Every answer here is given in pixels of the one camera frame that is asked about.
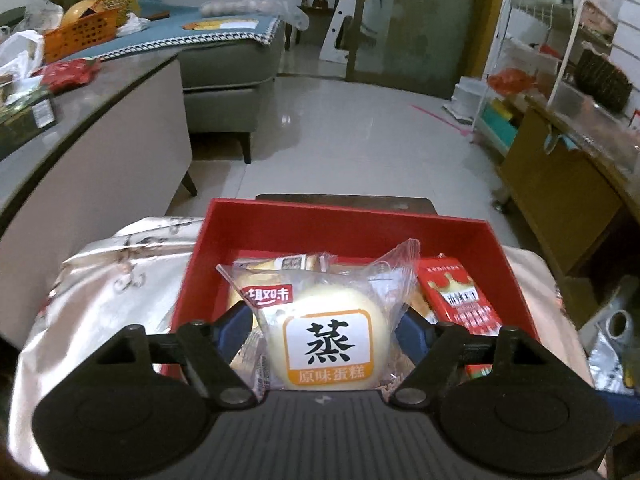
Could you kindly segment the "red cardboard box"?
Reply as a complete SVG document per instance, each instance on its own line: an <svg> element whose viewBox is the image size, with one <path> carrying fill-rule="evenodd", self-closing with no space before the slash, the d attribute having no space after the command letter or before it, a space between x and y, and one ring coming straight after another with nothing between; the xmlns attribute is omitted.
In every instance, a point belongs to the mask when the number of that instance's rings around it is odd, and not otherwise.
<svg viewBox="0 0 640 480"><path fill-rule="evenodd" d="M172 326L209 323L224 314L229 286L216 266L238 257L329 252L341 262L368 263L415 238L422 258L458 259L492 307L524 336L506 336L510 358L500 358L494 382L536 384L544 369L537 333L502 248L483 221L402 212L213 200L183 280Z"/></svg>

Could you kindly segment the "white plastic bag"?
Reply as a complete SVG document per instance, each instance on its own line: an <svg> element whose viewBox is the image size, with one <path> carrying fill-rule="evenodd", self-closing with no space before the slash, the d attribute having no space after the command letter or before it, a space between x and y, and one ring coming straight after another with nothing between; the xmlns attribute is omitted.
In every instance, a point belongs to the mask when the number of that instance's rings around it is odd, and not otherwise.
<svg viewBox="0 0 640 480"><path fill-rule="evenodd" d="M32 76L43 62L44 39L33 29L14 32L1 43L1 105L14 87Z"/></svg>

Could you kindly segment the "orange plastic basket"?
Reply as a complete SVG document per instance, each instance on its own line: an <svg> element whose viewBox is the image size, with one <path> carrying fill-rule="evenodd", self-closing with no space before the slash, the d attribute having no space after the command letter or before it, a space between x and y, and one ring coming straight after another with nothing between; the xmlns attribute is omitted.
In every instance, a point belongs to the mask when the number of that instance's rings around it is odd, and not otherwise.
<svg viewBox="0 0 640 480"><path fill-rule="evenodd" d="M51 29L43 36L43 63L50 64L116 37L117 10L80 18L77 22Z"/></svg>

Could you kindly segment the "dark green box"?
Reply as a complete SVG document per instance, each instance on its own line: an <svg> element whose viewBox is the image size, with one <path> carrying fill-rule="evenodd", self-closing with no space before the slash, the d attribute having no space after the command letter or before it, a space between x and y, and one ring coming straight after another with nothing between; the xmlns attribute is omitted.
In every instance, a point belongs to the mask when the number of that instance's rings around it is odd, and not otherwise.
<svg viewBox="0 0 640 480"><path fill-rule="evenodd" d="M38 89L18 98L1 111L1 160L58 122L52 98L48 89Z"/></svg>

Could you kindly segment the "brown wooden cabinet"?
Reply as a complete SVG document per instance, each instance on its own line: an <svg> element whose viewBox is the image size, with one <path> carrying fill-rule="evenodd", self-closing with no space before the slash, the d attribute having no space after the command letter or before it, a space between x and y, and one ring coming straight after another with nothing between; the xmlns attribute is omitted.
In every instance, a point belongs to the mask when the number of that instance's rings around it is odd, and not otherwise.
<svg viewBox="0 0 640 480"><path fill-rule="evenodd" d="M498 175L554 273L576 276L602 262L637 265L639 205L544 103L527 100Z"/></svg>

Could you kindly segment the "Horsh toast bread pack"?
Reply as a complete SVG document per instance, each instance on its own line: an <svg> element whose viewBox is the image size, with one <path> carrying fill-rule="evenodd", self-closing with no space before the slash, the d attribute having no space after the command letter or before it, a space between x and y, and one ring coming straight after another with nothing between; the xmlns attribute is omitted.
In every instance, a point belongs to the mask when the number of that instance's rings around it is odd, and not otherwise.
<svg viewBox="0 0 640 480"><path fill-rule="evenodd" d="M232 264L232 276L240 288L279 284L279 272L299 270L326 272L337 256L329 252L305 252L276 258L239 258Z"/></svg>

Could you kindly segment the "blue sofa cover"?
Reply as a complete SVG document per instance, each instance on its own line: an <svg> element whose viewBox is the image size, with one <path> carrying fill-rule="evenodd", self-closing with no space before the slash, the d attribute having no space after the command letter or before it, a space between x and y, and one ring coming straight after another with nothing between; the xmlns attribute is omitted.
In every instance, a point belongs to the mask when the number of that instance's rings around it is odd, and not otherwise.
<svg viewBox="0 0 640 480"><path fill-rule="evenodd" d="M203 18L197 6L170 6L162 0L138 0L144 16L168 11L168 18L152 21L141 32L116 37L64 58L99 58L114 60L123 56L160 49L192 47L221 42L256 41L263 46L272 43L280 25L274 15L245 14Z"/></svg>

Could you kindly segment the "red green snack packet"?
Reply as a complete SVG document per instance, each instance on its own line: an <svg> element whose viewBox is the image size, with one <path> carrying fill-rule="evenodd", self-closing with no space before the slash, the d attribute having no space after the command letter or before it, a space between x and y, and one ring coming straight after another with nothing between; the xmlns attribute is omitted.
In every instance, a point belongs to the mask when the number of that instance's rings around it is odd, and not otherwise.
<svg viewBox="0 0 640 480"><path fill-rule="evenodd" d="M461 325L471 335L498 335L501 318L458 259L422 258L418 280L438 322Z"/></svg>

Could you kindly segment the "steamed cake packet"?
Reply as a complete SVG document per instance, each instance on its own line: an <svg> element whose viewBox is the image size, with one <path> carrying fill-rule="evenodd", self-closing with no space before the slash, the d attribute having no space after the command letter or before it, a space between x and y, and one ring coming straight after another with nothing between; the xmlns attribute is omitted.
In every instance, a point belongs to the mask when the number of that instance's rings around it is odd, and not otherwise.
<svg viewBox="0 0 640 480"><path fill-rule="evenodd" d="M218 266L252 331L231 367L257 394L269 390L389 393L412 364L395 330L416 288L420 243L409 238L366 266L326 272L282 270L279 284L240 288Z"/></svg>

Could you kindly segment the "grey sofa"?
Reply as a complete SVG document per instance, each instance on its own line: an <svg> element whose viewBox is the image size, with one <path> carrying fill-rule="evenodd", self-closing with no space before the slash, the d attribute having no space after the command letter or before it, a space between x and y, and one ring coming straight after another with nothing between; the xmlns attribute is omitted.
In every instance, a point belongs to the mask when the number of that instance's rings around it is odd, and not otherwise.
<svg viewBox="0 0 640 480"><path fill-rule="evenodd" d="M232 136L244 162L252 161L252 134L270 84L276 78L284 45L284 24L275 16L256 15L253 38L214 41L179 48L186 123L192 143L215 134Z"/></svg>

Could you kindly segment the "floral satin tablecloth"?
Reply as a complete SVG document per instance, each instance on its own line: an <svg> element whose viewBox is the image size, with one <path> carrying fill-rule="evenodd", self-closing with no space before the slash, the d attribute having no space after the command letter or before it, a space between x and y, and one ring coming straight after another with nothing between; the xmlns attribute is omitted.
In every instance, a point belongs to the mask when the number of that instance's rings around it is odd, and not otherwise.
<svg viewBox="0 0 640 480"><path fill-rule="evenodd" d="M203 221L148 217L66 259L17 359L8 448L35 474L49 470L34 436L39 401L85 358L129 324L170 329Z"/></svg>

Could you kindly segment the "red snack bag on cabinet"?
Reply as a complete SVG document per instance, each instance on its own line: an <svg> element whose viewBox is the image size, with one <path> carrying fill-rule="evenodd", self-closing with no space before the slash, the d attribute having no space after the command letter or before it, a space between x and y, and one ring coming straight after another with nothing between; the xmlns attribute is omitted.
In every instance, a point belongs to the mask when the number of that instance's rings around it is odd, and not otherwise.
<svg viewBox="0 0 640 480"><path fill-rule="evenodd" d="M76 58L70 61L58 61L36 70L34 75L41 77L41 83L57 96L90 84L101 68L101 62L93 58Z"/></svg>

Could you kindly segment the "beige side cabinet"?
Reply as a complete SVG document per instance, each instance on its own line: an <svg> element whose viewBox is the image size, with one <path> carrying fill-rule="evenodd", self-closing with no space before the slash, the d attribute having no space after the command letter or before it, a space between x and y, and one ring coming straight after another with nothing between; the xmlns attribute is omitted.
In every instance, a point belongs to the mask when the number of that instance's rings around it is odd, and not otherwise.
<svg viewBox="0 0 640 480"><path fill-rule="evenodd" d="M174 51L106 62L53 109L56 124L1 163L1 337L16 348L60 264L164 214L192 162Z"/></svg>

